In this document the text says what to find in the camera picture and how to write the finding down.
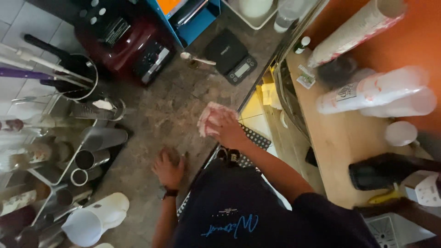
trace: metal spoon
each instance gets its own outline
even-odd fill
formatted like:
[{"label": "metal spoon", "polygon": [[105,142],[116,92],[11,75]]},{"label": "metal spoon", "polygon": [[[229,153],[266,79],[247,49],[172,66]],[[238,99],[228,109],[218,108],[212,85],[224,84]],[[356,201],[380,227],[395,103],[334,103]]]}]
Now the metal spoon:
[{"label": "metal spoon", "polygon": [[181,53],[181,58],[184,60],[196,60],[196,61],[199,61],[199,62],[202,62],[205,64],[216,65],[216,62],[214,62],[214,61],[198,59],[187,52]]}]

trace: digital kitchen scale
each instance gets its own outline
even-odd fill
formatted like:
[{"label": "digital kitchen scale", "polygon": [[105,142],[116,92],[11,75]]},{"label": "digital kitchen scale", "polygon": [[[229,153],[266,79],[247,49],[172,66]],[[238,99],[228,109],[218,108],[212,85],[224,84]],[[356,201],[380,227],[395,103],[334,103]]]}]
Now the digital kitchen scale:
[{"label": "digital kitchen scale", "polygon": [[238,85],[257,67],[257,61],[248,54],[244,44],[228,29],[214,38],[204,55],[216,62],[216,69],[232,85]]}]

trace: black handle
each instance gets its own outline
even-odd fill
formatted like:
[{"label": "black handle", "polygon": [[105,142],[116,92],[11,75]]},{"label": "black handle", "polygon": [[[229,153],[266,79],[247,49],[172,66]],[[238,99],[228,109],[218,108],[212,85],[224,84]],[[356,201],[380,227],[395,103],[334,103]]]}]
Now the black handle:
[{"label": "black handle", "polygon": [[36,47],[39,47],[43,50],[46,50],[46,51],[52,53],[53,55],[56,55],[61,60],[71,59],[70,53],[68,53],[62,49],[59,49],[58,47],[55,47],[51,44],[48,44],[48,43],[38,39],[37,37],[30,35],[30,34],[25,34],[24,40],[31,45],[34,45]]}]

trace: pink cloth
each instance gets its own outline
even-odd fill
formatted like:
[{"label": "pink cloth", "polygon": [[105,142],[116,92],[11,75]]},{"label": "pink cloth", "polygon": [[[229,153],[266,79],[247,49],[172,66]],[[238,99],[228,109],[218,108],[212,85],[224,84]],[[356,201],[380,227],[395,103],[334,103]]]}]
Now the pink cloth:
[{"label": "pink cloth", "polygon": [[215,130],[207,127],[206,124],[208,122],[211,122],[215,125],[219,125],[219,118],[223,116],[225,112],[233,113],[236,116],[236,119],[239,118],[239,114],[232,109],[229,109],[223,105],[220,105],[219,103],[215,103],[212,101],[208,103],[204,111],[202,111],[201,117],[199,117],[199,121],[198,121],[198,128],[201,137],[206,137],[213,134],[219,134]]}]

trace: plastic pitcher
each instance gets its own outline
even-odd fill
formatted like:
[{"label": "plastic pitcher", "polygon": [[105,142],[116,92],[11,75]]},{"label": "plastic pitcher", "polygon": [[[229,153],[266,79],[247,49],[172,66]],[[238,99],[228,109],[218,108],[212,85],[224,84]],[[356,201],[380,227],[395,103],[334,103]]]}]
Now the plastic pitcher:
[{"label": "plastic pitcher", "polygon": [[119,226],[128,209],[128,198],[122,193],[113,193],[74,211],[61,228],[72,243],[89,247],[96,244],[105,231]]}]

